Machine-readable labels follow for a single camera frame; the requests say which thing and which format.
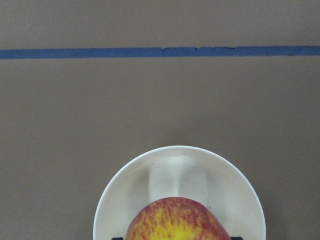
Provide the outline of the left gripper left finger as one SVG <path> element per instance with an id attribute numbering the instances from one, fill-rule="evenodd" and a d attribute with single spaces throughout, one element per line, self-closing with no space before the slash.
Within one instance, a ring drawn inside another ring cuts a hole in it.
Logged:
<path id="1" fill-rule="evenodd" d="M 111 238 L 111 240 L 124 240 L 124 238 L 123 237 L 113 237 L 113 238 Z"/>

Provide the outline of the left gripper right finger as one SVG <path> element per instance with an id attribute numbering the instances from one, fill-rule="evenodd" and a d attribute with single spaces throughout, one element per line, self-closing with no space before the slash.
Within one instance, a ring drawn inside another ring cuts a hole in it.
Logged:
<path id="1" fill-rule="evenodd" d="M 232 236 L 230 237 L 231 240 L 243 240 L 241 236 Z"/>

